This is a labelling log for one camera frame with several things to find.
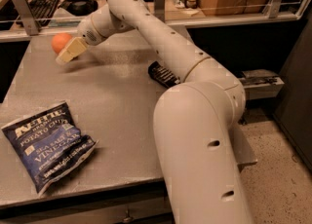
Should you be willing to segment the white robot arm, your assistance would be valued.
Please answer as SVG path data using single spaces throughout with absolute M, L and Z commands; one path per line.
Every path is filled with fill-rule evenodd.
M 160 96 L 153 114 L 175 224 L 254 224 L 230 139 L 246 94 L 225 67 L 157 19 L 143 0 L 107 0 L 79 23 L 57 62 L 130 28 L 180 80 Z

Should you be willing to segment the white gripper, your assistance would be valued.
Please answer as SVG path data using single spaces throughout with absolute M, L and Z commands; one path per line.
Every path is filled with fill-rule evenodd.
M 88 15 L 80 21 L 77 27 L 77 33 L 79 37 L 72 38 L 58 54 L 56 58 L 57 64 L 65 65 L 84 53 L 88 45 L 96 46 L 105 40 L 105 37 L 94 26 L 93 15 Z

